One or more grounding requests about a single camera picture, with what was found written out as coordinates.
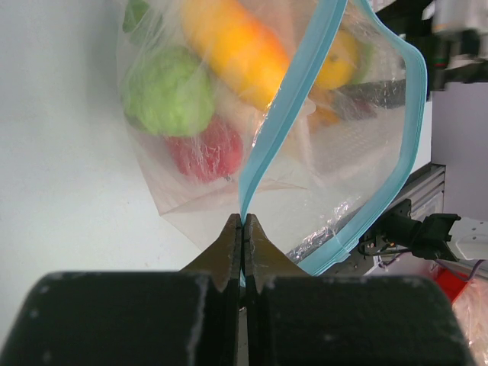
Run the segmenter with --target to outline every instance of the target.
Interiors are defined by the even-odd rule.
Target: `white wall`
[[[0,2],[0,348],[48,271],[180,269],[122,123],[112,0]]]
[[[432,161],[446,164],[444,212],[488,221],[488,84],[433,97]]]

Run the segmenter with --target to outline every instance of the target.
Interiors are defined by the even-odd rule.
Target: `white background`
[[[158,216],[121,123],[114,9],[0,0],[0,347],[49,271],[176,270],[199,253]]]

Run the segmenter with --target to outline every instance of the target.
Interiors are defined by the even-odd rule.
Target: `plastic bag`
[[[453,304],[454,313],[479,366],[488,364],[487,304],[488,282],[476,278]]]
[[[343,259],[413,164],[418,53],[366,1],[120,1],[120,98],[159,214],[204,249],[252,202],[309,273]]]

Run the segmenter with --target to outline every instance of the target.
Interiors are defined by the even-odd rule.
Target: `red fruit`
[[[241,166],[241,138],[216,115],[197,136],[168,137],[166,143],[180,173],[199,181],[215,181],[232,175]]]

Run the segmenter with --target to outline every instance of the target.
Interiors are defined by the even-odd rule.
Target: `red object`
[[[180,173],[202,182],[232,175],[241,166],[242,140],[216,115],[199,135],[168,137],[166,143]]]
[[[460,276],[467,278],[465,274],[458,273]],[[464,288],[469,282],[465,282],[454,276],[450,271],[445,268],[441,268],[439,275],[435,279],[435,282],[439,287],[448,295],[451,303],[455,302],[459,295],[462,294]]]

